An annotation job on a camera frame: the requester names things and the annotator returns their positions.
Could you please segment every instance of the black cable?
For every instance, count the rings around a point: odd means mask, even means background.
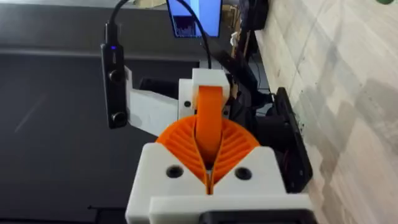
[[[119,10],[123,7],[123,5],[125,4],[125,3],[127,3],[129,0],[120,0],[119,2],[118,2],[118,4],[115,6],[115,8],[113,9],[113,12],[112,12],[112,14],[111,14],[111,18],[109,19],[109,23],[110,24],[115,24],[115,19],[116,19],[116,16],[118,15],[118,13],[119,13]]]
[[[257,90],[259,90],[259,89],[260,89],[260,86],[261,86],[260,67],[259,67],[259,64],[255,61],[253,55],[250,55],[250,57],[251,57],[251,59],[253,60],[253,62],[256,64],[256,66],[257,66],[257,74],[258,74],[258,76],[259,76],[259,86],[258,86]]]
[[[192,8],[183,0],[177,0],[183,7],[185,7],[188,12],[191,14],[191,16],[194,18],[195,22],[198,25],[198,28],[200,30],[201,33],[201,37],[203,39],[203,42],[205,44],[205,48],[206,48],[206,54],[207,54],[207,62],[208,62],[208,68],[211,69],[211,57],[210,57],[210,49],[209,49],[209,45],[207,43],[207,36],[206,36],[206,32],[203,29],[203,27],[201,26],[201,23],[199,21],[199,19],[197,18],[197,15],[195,14],[195,12],[192,10]]]
[[[234,27],[233,30],[235,30],[236,24],[238,23],[238,19],[239,19],[240,16],[241,16],[241,11],[239,11],[238,16],[236,17],[235,23],[234,23],[234,25],[233,25],[233,27]]]

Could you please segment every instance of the robotic arm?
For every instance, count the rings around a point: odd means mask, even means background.
[[[312,169],[284,88],[259,93],[247,63],[209,40],[228,73],[194,68],[178,99],[137,90],[117,33],[110,20],[101,46],[108,125],[158,136],[142,150],[128,223],[316,223],[298,194]],[[266,103],[270,112],[256,116]]]

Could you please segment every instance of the black plastic part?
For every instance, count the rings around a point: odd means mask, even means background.
[[[309,210],[242,210],[202,213],[199,224],[316,224]]]
[[[261,30],[266,25],[268,0],[239,0],[241,6],[241,27],[247,30]]]
[[[285,88],[279,88],[270,116],[256,117],[254,135],[262,146],[269,146],[278,158],[288,193],[301,192],[312,178],[311,163]]]
[[[118,28],[105,26],[106,43],[101,45],[106,114],[110,129],[127,124],[126,73],[123,47],[118,43]]]
[[[166,170],[167,177],[179,178],[184,173],[184,170],[178,165],[172,165]]]
[[[238,167],[235,169],[235,176],[239,180],[250,180],[251,179],[251,171],[246,167]]]

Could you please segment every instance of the computer monitor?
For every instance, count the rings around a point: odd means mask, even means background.
[[[184,0],[210,37],[219,37],[222,0]],[[167,0],[174,36],[201,37],[194,18],[177,0]]]

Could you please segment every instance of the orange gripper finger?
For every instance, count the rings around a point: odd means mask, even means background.
[[[205,163],[214,163],[221,143],[223,89],[199,86],[195,138]]]

